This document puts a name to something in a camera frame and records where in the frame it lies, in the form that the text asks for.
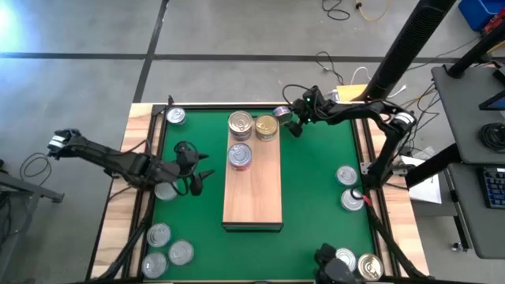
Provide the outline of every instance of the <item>concrete floor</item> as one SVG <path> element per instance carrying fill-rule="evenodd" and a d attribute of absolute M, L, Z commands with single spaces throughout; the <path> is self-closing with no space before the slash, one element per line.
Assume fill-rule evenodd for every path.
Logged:
<path fill-rule="evenodd" d="M 165 14 L 157 54 L 296 54 L 384 56 L 414 0 L 393 0 L 387 15 L 366 22 L 353 1 L 339 8 L 351 13 L 333 21 L 320 1 L 172 0 Z M 0 0 L 0 52 L 145 54 L 161 0 Z M 367 1 L 370 17 L 385 1 Z M 435 57 L 477 37 L 454 6 L 429 40 L 422 57 Z M 471 45 L 449 54 L 458 57 Z M 0 157 L 13 175 L 34 151 L 45 151 L 52 132 L 78 128 L 89 139 L 118 148 L 142 69 L 141 60 L 69 60 L 0 58 Z M 378 63 L 335 63 L 348 84 L 354 70 Z M 427 65 L 404 75 L 407 90 L 392 100 L 403 103 L 430 85 Z M 360 71 L 355 84 L 368 79 Z M 314 62 L 154 61 L 142 102 L 279 101 L 284 84 L 336 84 Z M 300 93 L 293 92 L 293 97 Z M 442 113 L 417 134 L 416 147 L 443 149 L 453 142 Z M 102 216 L 110 179 L 100 168 L 79 159 L 54 161 L 48 188 L 65 193 L 62 204 L 41 202 L 9 279 L 37 278 L 44 283 L 84 279 Z M 455 227 L 439 219 L 419 219 L 428 265 L 437 278 L 498 282 L 503 262 L 479 260 L 471 252 L 454 254 Z"/>

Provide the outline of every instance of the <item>green mat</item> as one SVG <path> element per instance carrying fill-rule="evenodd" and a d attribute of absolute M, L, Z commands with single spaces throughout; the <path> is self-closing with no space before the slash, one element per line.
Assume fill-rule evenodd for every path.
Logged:
<path fill-rule="evenodd" d="M 159 280 L 312 279 L 314 252 L 324 242 L 351 249 L 356 257 L 373 253 L 366 210 L 348 212 L 340 205 L 344 188 L 335 179 L 341 165 L 358 169 L 349 122 L 304 127 L 300 138 L 282 127 L 282 221 L 280 233 L 227 233 L 221 226 L 226 168 L 227 118 L 231 110 L 188 110 L 184 125 L 169 125 L 163 158 L 173 160 L 174 145 L 193 142 L 210 158 L 198 171 L 215 170 L 201 196 L 177 196 L 155 203 L 153 223 L 170 226 L 172 238 L 162 248 L 185 239 L 195 255 L 185 266 L 170 264 Z M 266 111 L 250 111 L 252 115 Z"/>

